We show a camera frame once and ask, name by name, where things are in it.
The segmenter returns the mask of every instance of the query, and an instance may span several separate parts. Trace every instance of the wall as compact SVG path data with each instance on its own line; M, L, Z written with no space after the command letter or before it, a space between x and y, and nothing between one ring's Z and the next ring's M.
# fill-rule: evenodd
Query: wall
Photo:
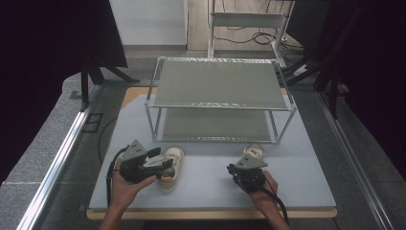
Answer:
M123 45L186 45L186 0L110 0Z

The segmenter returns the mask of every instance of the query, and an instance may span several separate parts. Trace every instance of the metal frame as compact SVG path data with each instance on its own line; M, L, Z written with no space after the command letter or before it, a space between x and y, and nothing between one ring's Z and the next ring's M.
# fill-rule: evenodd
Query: metal frame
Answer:
M349 163L349 166L352 170L352 174L355 177L355 180L358 182L358 185L361 189L362 194L364 195L368 205L370 206L371 212L375 217L376 223L379 226L379 229L394 229L392 226L391 220L383 206L380 198L378 197L373 185L368 178L367 174L362 169L361 164L358 161L358 158L353 151L349 140L347 139L346 134L344 133L343 129L339 122L334 118L334 116L329 112L328 109L328 102L326 95L323 92L316 92L319 102L325 112L327 120L334 132L335 137L341 147L341 150L344 153L344 156Z
M94 101L96 96L99 94L101 90L100 85L95 85L92 88L91 95L90 95L90 102ZM76 140L79 137L80 131L86 121L90 110L92 109L93 104L90 103L89 106L85 108L84 111L81 111L75 121L73 122L71 128L68 131L62 145L60 146L56 157L54 158L51 167L47 171L44 179L41 182L34 198L32 199L29 207L27 208L24 217L21 219L20 223L18 224L17 229L33 229L36 221L38 220L39 216L41 215L45 204L56 185L57 178L59 177L63 166L65 165L69 154L71 153L71 149L75 144Z
M287 11L284 13L238 13L238 12L215 12L215 0L212 0L212 12L210 19L211 34L208 46L208 58L214 57L214 27L250 27L250 28L275 28L278 29L277 39L271 42L272 49L281 68L286 67L280 52L280 46L287 21L292 11L294 1L286 1Z
M248 139L237 140L237 139L232 138L234 142L235 141L244 141L244 142L278 144L281 141L285 131L287 130L287 127L289 126L290 121L292 120L293 116L296 113L296 110L297 110L296 104L295 104L295 102L293 100L293 97L292 97L291 93L287 89L286 82L285 82L285 80L283 78L283 75L282 75L282 69L281 69L278 61L275 60L275 59L270 59L270 60L268 59L266 61L270 61L270 63L272 63L274 65L274 68L275 68L275 71L277 72L277 75L280 75L281 85L282 85L282 88L284 88L285 91L286 91L286 95L287 95L287 98L289 100L290 107L288 107L288 108L269 108L269 109L247 108L247 109L251 109L251 110L268 111L269 122L271 123L269 125L269 126L271 126L270 127L270 129L271 129L270 130L270 132L271 132L270 133L271 134L270 138L271 139L269 141L259 141L259 140L248 140ZM152 140L154 142L155 141L162 141L162 142L172 142L172 141L231 141L231 140L227 140L227 139L215 139L215 138L214 139L203 138L202 140L195 140L195 139L186 139L186 140L185 139L182 139L182 140L162 139L162 140L159 140L158 139L158 134L159 134L158 129L159 129L160 121L161 121L161 118L162 118L163 109L170 109L170 108L176 108L177 107L177 106L156 106L156 105L154 105L154 103L153 103L153 101L151 99L152 88L157 85L155 79L156 79L157 76L160 76L163 65L164 65L164 62L165 62L164 57L159 57L158 58L156 68L155 68L155 73L154 73L154 76L152 77L151 83L149 85L147 99L146 99L146 102L145 102L149 127L150 127L151 134L152 134ZM156 118L155 122L152 121L153 120L152 116L151 116L151 109L152 108L157 109L157 118ZM275 119L274 119L274 114L273 113L275 113L275 112L288 112L289 113L289 115L288 115L288 117L286 119L286 122L284 123L282 128L279 129L279 131L278 131L278 128L276 126Z

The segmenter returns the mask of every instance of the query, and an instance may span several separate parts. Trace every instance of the hand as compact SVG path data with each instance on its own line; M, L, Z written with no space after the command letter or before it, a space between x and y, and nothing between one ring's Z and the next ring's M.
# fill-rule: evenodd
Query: hand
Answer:
M135 196L144 189L146 186L152 184L157 178L156 176L151 176L138 184L128 183L120 175L120 166L122 161L119 159L115 166L113 172L113 185L112 185L112 195L110 206L119 208L120 210L125 210L134 200Z
M270 193L277 194L278 191L278 182L272 177L268 171L264 171L266 180L263 188L268 190ZM290 229L289 225L284 221L282 215L279 212L277 202L269 197L269 195L258 190L248 194L251 197L256 208L265 216L269 224L275 230L288 230Z
M278 182L268 171L263 171L263 174L265 175L266 180L269 181L269 183L265 181L263 188L276 195L276 192L278 191ZM262 213L269 211L270 209L278 210L277 202L260 190L249 193L248 196L251 197L255 207Z
M107 208L100 230L116 230L120 227L120 219L125 209L132 203L135 196L146 186L152 184L157 178L151 176L138 184L128 183L121 175L119 168L122 161L119 159L113 171L113 188L110 206Z

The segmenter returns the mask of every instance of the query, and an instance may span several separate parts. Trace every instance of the human hand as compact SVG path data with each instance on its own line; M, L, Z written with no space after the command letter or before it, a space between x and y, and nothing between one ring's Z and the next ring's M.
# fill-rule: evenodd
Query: human hand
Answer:
M152 184L157 178L154 175L138 184L129 183L120 175L121 165L122 161L119 159L112 176L113 186L110 206L118 208L119 210L125 210L133 202L135 196L146 186Z
M278 182L272 177L272 175L268 171L263 171L266 180L263 188L269 191L270 193L277 194L278 191ZM278 211L278 205L276 200L269 197L269 195L265 194L261 190L253 191L249 193L248 196L253 201L255 207L262 213L269 212L270 210Z
M263 171L266 180L263 188L270 193L276 195L278 191L278 182L272 177L268 171ZM265 216L269 224L275 230L289 230L290 227L283 219L279 212L277 201L261 190L253 191L248 194L251 197L256 208Z

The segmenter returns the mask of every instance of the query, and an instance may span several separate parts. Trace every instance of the aluminum rail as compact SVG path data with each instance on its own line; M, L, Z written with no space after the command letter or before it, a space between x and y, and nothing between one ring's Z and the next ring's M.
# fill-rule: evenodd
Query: aluminum rail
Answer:
M34 228L36 221L41 215L44 206L51 194L51 191L56 185L57 178L59 177L63 169L63 166L65 165L66 160L68 159L71 149L79 137L83 124L86 121L90 113L90 110L93 106L92 102L99 94L101 88L102 87L99 85L93 86L90 94L89 106L83 112L80 112L77 115L75 121L73 122L71 128L68 131L68 134L63 140L63 143L60 146L56 154L56 157L54 158L54 161L51 164L50 169L47 171L44 179L41 182L41 185L39 186L34 198L30 203L30 206L27 208L24 217L21 219L17 227L18 230Z
M379 229L394 229L391 221L389 220L385 207L376 194L376 191L374 190L370 179L362 169L361 164L359 163L355 152L353 151L350 142L347 139L346 134L344 133L343 129L341 129L338 121L335 120L332 114L329 112L328 102L325 94L322 92L317 92L317 96L320 100L327 120L333 129L334 135L337 138L339 145L347 159L347 162L350 165L355 180L358 182L361 192L363 193L368 205L370 206L370 209L373 216L375 217Z

